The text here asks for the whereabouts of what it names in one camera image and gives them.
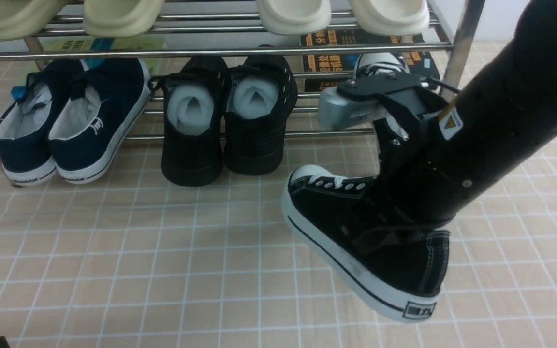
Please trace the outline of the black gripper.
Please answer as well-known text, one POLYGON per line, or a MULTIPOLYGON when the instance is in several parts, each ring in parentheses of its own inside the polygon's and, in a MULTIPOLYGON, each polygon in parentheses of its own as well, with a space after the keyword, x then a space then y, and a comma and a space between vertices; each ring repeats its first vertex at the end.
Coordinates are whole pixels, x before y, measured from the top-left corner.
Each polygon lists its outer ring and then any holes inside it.
POLYGON ((446 223, 448 217, 428 217, 416 208, 435 171, 426 154, 440 136, 436 117, 447 101, 426 88, 424 78, 403 72, 342 82, 337 90, 354 101, 380 102, 409 135, 407 140, 376 136, 380 172, 373 186, 337 220, 357 253, 369 255, 380 247, 411 242, 446 223))

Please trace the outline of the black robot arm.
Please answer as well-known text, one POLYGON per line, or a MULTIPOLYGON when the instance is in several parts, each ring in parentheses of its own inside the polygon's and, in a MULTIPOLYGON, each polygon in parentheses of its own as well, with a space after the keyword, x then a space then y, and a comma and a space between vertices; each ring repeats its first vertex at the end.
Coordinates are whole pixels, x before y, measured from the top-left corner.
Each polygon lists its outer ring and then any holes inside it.
POLYGON ((557 0, 532 0, 513 39, 450 101, 406 73, 339 86, 376 101, 408 133, 380 174, 336 219, 337 243, 355 255, 407 244, 446 225, 557 137, 557 0))

